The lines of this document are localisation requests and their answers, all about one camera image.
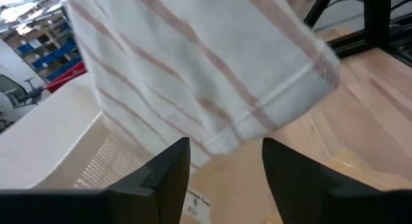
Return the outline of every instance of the black metal frame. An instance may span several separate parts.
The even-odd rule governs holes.
[[[331,0],[317,0],[304,22],[313,27]],[[364,0],[363,30],[329,41],[328,44],[341,59],[372,48],[380,48],[412,67],[410,56],[393,43],[412,34],[412,14],[390,19],[391,0]]]
[[[411,223],[411,190],[379,191],[272,138],[262,160],[284,224]]]

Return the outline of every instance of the white wall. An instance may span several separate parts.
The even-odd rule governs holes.
[[[14,79],[16,82],[20,83],[27,91],[31,91],[29,83],[24,82],[26,79],[34,77],[32,79],[33,86],[39,87],[46,85],[45,81],[34,72],[34,70],[25,63],[25,61],[16,54],[16,52],[7,45],[3,40],[0,39],[0,73],[7,75],[8,77]]]
[[[402,0],[392,0],[392,4],[397,4],[400,1]],[[391,17],[399,17],[410,12],[412,12],[412,3],[396,9],[392,12]],[[321,31],[331,28],[347,28],[353,31],[363,29],[363,3],[358,1],[344,1],[327,8],[319,18],[314,29],[315,31]]]

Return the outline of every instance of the white basket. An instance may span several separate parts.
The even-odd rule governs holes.
[[[104,188],[142,164],[104,125],[88,74],[0,135],[0,189]]]

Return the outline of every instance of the shelf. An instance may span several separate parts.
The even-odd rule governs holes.
[[[44,80],[47,80],[48,82],[51,82],[51,81],[55,80],[57,77],[59,77],[60,75],[62,75],[63,73],[66,73],[68,70],[70,70],[76,64],[81,62],[81,60],[82,59],[81,59],[80,55],[78,55],[78,56],[72,58],[71,60],[66,61],[63,64],[61,64],[60,62],[56,62],[53,65],[50,65],[49,67],[46,67],[46,68],[43,68],[43,69],[37,71],[37,73]],[[49,77],[51,75],[53,75],[54,73],[57,73],[58,71],[61,71],[61,73],[59,73],[58,75],[52,76],[51,80],[50,80]]]
[[[64,22],[66,22],[66,20],[61,19],[60,21],[57,21],[56,23],[51,24],[49,27],[50,27],[50,29],[54,29],[54,28],[58,27],[60,24],[62,24]]]
[[[63,58],[65,58],[67,61],[70,61],[70,60],[72,60],[72,59],[80,56],[80,54],[76,54],[76,55],[74,55],[74,56],[73,56],[73,55],[70,55],[70,53],[73,53],[76,49],[77,49],[77,46],[74,46],[74,47],[72,48],[72,50],[65,52],[64,55],[61,55],[61,56],[58,57],[58,58],[56,57],[56,58],[54,59],[54,61],[52,61],[52,62],[50,62],[50,63],[45,62],[45,63],[48,64],[47,66],[43,66],[43,67],[40,67],[40,68],[36,68],[36,67],[33,65],[34,62],[32,63],[32,66],[34,67],[35,71],[42,71],[42,70],[45,69],[45,68],[50,68],[50,67],[54,66],[56,62],[59,62],[59,60],[61,60],[61,59],[63,59]]]
[[[62,38],[62,37],[65,37],[68,33],[69,33],[70,35],[73,35],[72,32],[71,32],[71,30],[64,30],[63,32],[59,33],[55,38],[50,39],[49,41],[46,41],[46,42],[42,43],[39,47],[37,47],[37,48],[35,48],[35,49],[32,49],[32,50],[30,50],[30,51],[28,51],[28,52],[26,52],[26,53],[24,53],[24,54],[20,54],[19,56],[20,56],[22,59],[24,59],[24,58],[28,57],[29,55],[33,54],[33,52],[34,52],[35,50],[38,50],[38,49],[40,49],[40,48],[42,48],[42,47],[44,47],[44,46],[46,46],[46,45],[53,44],[54,42],[56,42],[56,40],[58,40],[58,39],[60,39],[60,38]]]

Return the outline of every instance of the black cable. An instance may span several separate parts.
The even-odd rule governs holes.
[[[395,5],[393,5],[393,7],[391,7],[391,12],[394,11],[395,9],[399,8],[400,6],[402,6],[402,5],[406,4],[406,3],[409,3],[409,2],[411,2],[411,1],[412,1],[412,0],[403,0],[403,1],[401,1],[401,2],[399,2],[399,3],[397,3],[397,4],[395,4]]]
[[[332,6],[332,5],[334,5],[334,4],[337,4],[337,3],[339,3],[339,2],[342,2],[342,1],[358,1],[358,2],[362,2],[362,3],[364,2],[364,0],[336,0],[336,1],[328,4],[328,6],[327,6],[326,8],[329,8],[330,6]],[[403,0],[403,1],[401,1],[401,2],[399,2],[399,3],[397,3],[397,4],[395,4],[395,5],[393,5],[393,6],[391,7],[391,12],[394,11],[395,9],[397,9],[397,8],[399,8],[399,7],[407,4],[407,3],[409,3],[409,2],[412,2],[412,0]]]
[[[342,2],[342,1],[358,1],[358,2],[362,2],[362,3],[364,2],[364,0],[336,0],[336,1],[328,4],[327,8],[329,8],[330,6],[332,6],[332,5],[334,5],[334,4],[337,4],[337,3],[339,3],[339,2]]]

